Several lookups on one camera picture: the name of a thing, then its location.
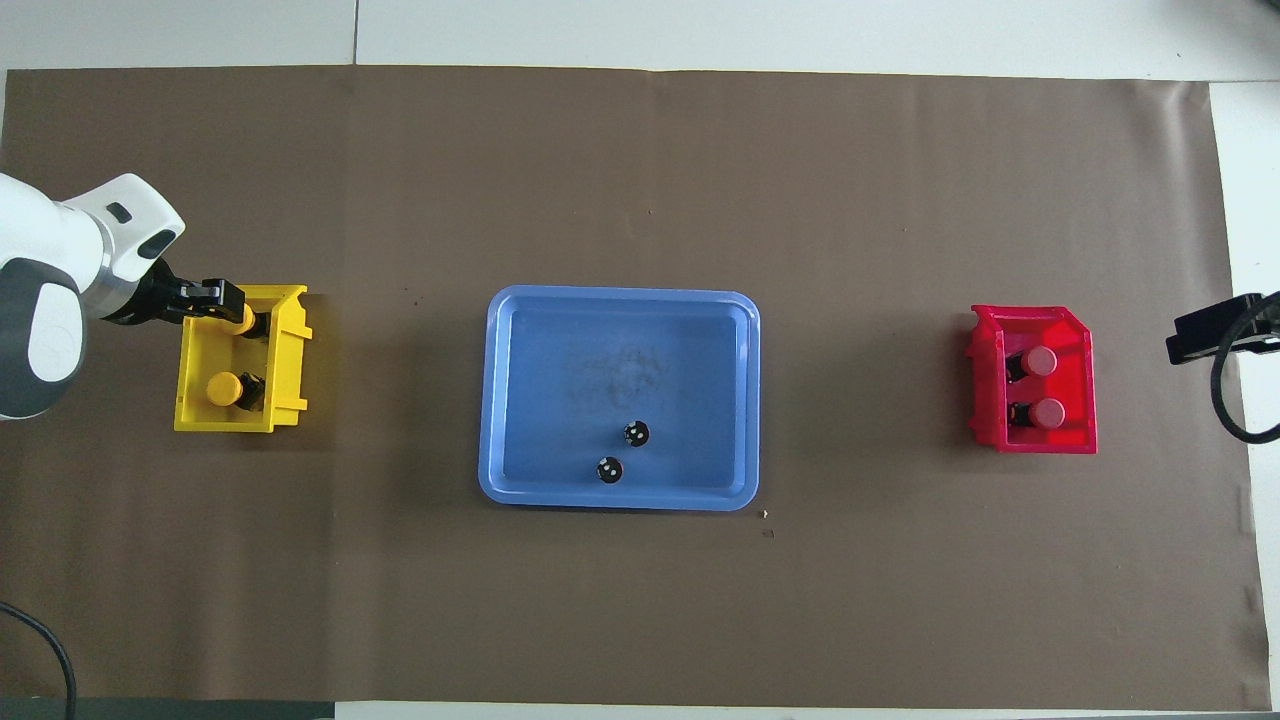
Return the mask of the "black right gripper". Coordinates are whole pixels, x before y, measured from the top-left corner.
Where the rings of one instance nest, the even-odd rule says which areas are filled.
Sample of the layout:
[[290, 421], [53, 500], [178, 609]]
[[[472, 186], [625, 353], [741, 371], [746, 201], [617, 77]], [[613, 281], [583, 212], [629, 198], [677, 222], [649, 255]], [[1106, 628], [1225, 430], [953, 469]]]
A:
[[1174, 332], [1166, 338], [1169, 363], [1181, 365], [1215, 354], [1244, 311], [1249, 318], [1240, 333], [1240, 351], [1280, 352], [1280, 292], [1245, 293], [1243, 299], [1224, 300], [1176, 316]]

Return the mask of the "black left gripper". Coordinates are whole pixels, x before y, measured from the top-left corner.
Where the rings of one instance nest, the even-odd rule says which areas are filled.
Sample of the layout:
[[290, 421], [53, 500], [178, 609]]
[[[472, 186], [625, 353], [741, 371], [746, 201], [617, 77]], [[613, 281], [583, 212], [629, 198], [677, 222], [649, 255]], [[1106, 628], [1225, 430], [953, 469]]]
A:
[[[184, 305], [192, 305], [183, 313]], [[227, 305], [243, 305], [244, 291], [223, 278], [209, 278], [187, 284], [164, 258], [157, 258], [134, 287], [132, 296], [102, 320], [115, 325], [141, 325], [165, 322], [180, 325], [187, 316], [212, 318], [237, 323], [237, 310]]]

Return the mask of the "red push button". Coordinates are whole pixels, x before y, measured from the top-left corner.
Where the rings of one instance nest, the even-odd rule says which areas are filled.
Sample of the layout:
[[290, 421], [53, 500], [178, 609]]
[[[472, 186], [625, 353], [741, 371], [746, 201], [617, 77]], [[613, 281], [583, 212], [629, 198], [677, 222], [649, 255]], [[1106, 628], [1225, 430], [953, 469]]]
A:
[[1006, 421], [1014, 428], [1057, 430], [1068, 419], [1065, 406], [1056, 398], [1046, 397], [1032, 402], [1012, 402], [1007, 406]]
[[1009, 384], [1025, 379], [1044, 379], [1059, 369], [1057, 354], [1043, 345], [1020, 350], [1006, 357], [1005, 370]]

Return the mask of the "yellow plastic bin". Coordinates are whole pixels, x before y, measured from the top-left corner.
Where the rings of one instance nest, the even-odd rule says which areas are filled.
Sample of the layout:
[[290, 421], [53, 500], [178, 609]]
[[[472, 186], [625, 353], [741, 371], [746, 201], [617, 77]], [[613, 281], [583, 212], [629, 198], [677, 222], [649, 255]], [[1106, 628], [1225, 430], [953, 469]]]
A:
[[[302, 396], [306, 343], [314, 337], [302, 297], [305, 284], [247, 284], [244, 304], [271, 314], [265, 342], [223, 332], [227, 322], [187, 318], [182, 327], [174, 428], [179, 432], [271, 433], [294, 427], [308, 402]], [[218, 407], [206, 397], [209, 379], [219, 372], [248, 372], [266, 382], [262, 409], [247, 413]]]

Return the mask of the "red plastic bin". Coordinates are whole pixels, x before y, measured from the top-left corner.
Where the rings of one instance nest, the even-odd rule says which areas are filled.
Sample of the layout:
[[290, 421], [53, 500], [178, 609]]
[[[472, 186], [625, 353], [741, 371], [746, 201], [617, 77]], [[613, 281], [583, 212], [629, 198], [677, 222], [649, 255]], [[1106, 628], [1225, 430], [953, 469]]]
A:
[[[1065, 306], [975, 304], [975, 324], [965, 347], [972, 369], [973, 410], [968, 428], [978, 445], [1001, 454], [1082, 454], [1098, 448], [1091, 331]], [[1006, 382], [1007, 356], [1043, 345], [1059, 356], [1059, 369], [1044, 379]], [[1068, 419], [1057, 430], [1011, 428], [1012, 402], [1056, 398]]]

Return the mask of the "blue plastic tray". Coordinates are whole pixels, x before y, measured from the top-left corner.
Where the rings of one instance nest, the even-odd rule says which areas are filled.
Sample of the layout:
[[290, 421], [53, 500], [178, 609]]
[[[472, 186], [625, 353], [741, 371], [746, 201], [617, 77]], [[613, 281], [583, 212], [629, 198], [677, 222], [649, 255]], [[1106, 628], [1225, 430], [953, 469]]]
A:
[[[762, 315], [744, 293], [516, 284], [490, 302], [477, 482], [498, 503], [739, 511], [760, 487], [760, 424]], [[605, 456], [621, 482], [596, 477]]]

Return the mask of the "brown paper table mat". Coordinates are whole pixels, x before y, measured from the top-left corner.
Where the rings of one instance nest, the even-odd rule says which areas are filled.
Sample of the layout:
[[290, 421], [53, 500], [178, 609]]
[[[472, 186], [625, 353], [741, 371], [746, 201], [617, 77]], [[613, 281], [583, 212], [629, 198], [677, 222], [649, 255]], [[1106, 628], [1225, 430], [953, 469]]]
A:
[[[124, 172], [182, 275], [311, 288], [308, 411], [172, 428], [179, 333], [93, 322], [0, 423], [0, 600], [88, 696], [1263, 708], [1248, 452], [1172, 319], [1230, 296], [1198, 83], [500, 68], [26, 72], [0, 170]], [[511, 284], [762, 313], [737, 512], [477, 483]], [[1091, 331], [1096, 454], [968, 428], [975, 304]]]

